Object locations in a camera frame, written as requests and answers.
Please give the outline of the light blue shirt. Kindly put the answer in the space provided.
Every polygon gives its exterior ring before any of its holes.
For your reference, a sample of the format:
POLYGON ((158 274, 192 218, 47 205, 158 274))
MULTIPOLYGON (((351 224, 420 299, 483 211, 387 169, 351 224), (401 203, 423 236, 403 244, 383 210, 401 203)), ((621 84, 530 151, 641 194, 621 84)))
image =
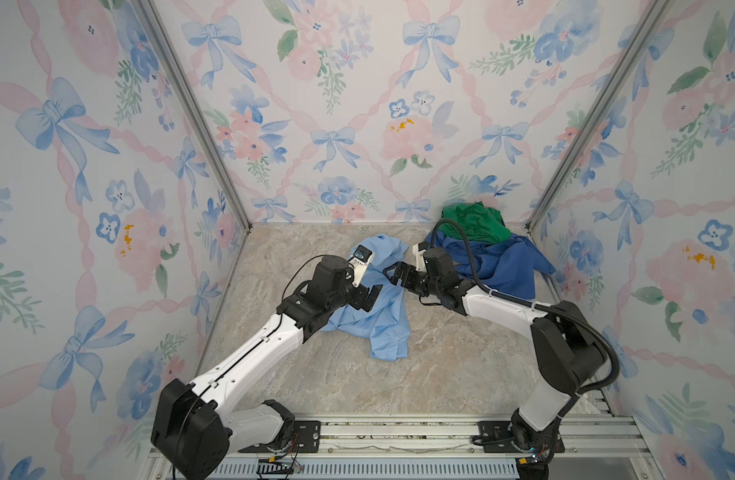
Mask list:
POLYGON ((409 246, 401 240, 379 234, 359 243, 373 252, 371 263, 361 284, 368 288, 381 286, 381 292, 371 311, 356 310, 345 306, 336 310, 322 328, 323 332, 339 330, 366 338, 371 342, 371 358, 397 361, 409 356, 411 326, 405 307, 405 290, 385 278, 385 268, 405 260, 409 246))

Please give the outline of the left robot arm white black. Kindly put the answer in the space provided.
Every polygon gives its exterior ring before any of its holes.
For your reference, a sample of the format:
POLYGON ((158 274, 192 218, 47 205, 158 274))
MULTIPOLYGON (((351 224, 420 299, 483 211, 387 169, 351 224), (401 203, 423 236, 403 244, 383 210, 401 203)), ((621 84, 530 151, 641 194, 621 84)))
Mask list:
POLYGON ((209 372, 165 385, 155 410, 152 445, 170 462, 173 475, 205 479, 227 454, 263 446, 285 452, 293 446, 295 417, 266 400, 243 411, 245 393, 287 354, 319 332, 344 306, 369 311, 381 292, 361 280, 373 260, 363 246, 351 258, 320 256, 311 279, 283 298, 269 320, 209 372))

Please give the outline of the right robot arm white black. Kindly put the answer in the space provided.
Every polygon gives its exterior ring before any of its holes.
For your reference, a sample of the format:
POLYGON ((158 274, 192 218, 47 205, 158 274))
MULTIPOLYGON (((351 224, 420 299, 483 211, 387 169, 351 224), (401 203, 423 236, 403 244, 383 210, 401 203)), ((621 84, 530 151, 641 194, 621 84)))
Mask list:
POLYGON ((511 415, 507 433, 479 434, 480 446, 509 442, 527 459, 522 464, 547 464, 559 445, 559 425, 589 390, 617 379, 619 364, 613 348, 593 329, 575 304, 544 304, 504 294, 455 269, 443 248, 423 248, 419 266, 399 261, 385 269, 391 284, 418 298, 434 297, 438 304, 463 316, 489 320, 531 340, 539 380, 511 415))

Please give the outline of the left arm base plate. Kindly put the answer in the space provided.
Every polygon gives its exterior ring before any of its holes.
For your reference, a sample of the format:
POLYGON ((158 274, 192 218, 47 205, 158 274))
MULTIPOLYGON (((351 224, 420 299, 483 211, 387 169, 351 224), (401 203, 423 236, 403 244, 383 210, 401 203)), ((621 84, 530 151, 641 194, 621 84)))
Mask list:
POLYGON ((321 426, 321 422, 317 420, 295 420, 291 426, 283 428, 279 441, 274 440, 271 444, 251 445, 239 450, 239 453, 317 453, 321 440, 321 426))

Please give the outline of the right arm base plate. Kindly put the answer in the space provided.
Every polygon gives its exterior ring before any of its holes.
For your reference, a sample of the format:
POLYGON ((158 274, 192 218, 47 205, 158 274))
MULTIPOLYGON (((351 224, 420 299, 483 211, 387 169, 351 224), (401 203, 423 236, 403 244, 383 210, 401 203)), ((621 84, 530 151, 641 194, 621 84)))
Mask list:
POLYGON ((559 435, 559 424, 555 421, 539 432, 527 424, 511 420, 479 421, 477 435, 471 444, 479 446, 485 453, 515 453, 527 456, 547 456, 565 452, 565 444, 559 435))

